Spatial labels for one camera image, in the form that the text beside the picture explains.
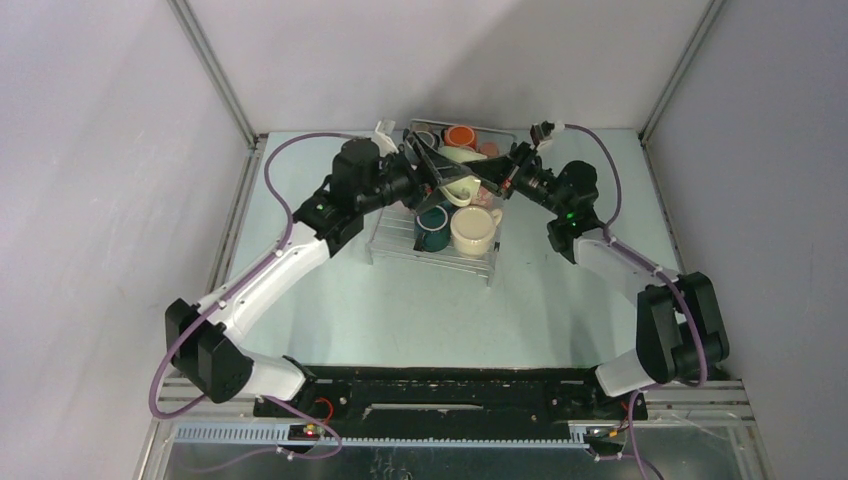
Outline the dark teal mug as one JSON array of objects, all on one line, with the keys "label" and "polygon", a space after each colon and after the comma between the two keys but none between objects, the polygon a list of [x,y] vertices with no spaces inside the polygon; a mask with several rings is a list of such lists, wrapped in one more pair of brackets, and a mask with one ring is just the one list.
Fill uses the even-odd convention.
[{"label": "dark teal mug", "polygon": [[448,247],[451,211],[444,206],[433,207],[415,217],[413,249],[435,253]]}]

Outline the light green mug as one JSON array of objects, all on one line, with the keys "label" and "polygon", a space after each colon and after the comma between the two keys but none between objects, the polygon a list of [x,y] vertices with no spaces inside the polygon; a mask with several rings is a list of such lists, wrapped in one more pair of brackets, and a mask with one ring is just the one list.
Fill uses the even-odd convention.
[{"label": "light green mug", "polygon": [[[440,146],[437,149],[437,152],[449,160],[460,164],[487,158],[485,155],[481,155],[477,151],[447,145]],[[467,175],[442,186],[440,191],[451,204],[457,207],[465,207],[471,204],[471,201],[480,186],[480,179],[473,175]]]}]

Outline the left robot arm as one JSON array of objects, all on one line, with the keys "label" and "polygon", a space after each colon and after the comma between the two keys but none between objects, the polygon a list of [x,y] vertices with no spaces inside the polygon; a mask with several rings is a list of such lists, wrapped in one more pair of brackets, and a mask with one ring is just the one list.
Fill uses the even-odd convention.
[{"label": "left robot arm", "polygon": [[441,188],[473,174],[417,133],[401,146],[378,133],[343,140],[321,186],[297,210],[283,207],[285,229],[265,253],[202,299],[177,299],[166,309],[165,361],[202,398],[220,404],[239,393],[272,396],[292,416],[311,412],[316,390],[306,371],[289,357],[246,350],[246,335],[283,293],[357,236],[367,214],[396,202],[416,211],[434,207]]}]

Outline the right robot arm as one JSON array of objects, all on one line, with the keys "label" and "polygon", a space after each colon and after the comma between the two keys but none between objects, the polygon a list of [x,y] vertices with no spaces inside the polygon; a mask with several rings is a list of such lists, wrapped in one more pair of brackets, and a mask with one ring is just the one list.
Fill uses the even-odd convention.
[{"label": "right robot arm", "polygon": [[535,148],[465,163],[465,170],[502,198],[519,193],[554,214],[547,225],[552,249],[596,274],[631,302],[634,347],[595,367],[594,383],[581,392],[585,411],[606,418],[622,395],[653,385],[702,386],[709,369],[729,355],[721,310],[711,280],[701,272],[681,275],[627,245],[594,209],[597,172],[574,160],[558,174],[543,168]]}]

